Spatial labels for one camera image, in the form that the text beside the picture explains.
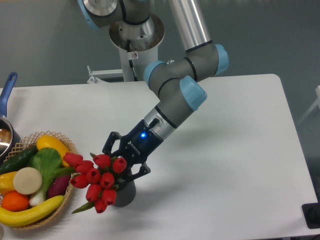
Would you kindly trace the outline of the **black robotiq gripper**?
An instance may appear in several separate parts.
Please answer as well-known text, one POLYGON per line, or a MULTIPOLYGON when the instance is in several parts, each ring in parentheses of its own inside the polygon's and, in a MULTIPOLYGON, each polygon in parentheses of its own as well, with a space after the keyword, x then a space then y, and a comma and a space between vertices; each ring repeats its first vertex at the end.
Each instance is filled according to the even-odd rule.
POLYGON ((155 127, 160 122, 159 119, 154 119, 148 125, 143 119, 127 134, 120 135, 117 131, 112 131, 103 148, 102 153, 109 157, 123 157, 127 166, 120 174, 120 184, 128 184, 140 177, 143 177, 151 172, 146 160, 148 156, 164 141, 156 133, 153 132, 155 127), (112 151, 114 143, 120 140, 119 149, 112 151), (138 172, 132 173, 132 167, 139 164, 138 172))

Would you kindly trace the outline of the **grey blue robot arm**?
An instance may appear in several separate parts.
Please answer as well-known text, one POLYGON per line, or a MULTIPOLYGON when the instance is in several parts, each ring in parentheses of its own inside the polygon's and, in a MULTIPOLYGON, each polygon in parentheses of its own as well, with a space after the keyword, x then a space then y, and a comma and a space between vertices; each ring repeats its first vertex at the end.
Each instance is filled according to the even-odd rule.
POLYGON ((89 26, 109 28, 124 81, 145 81, 159 99, 128 134, 112 132, 103 147, 108 156, 126 160, 115 179, 127 184, 150 172, 148 156, 206 100, 199 82, 225 71, 229 57, 212 42, 196 0, 169 3, 186 53, 172 62, 158 59, 165 29, 148 0, 80 0, 78 5, 89 26))

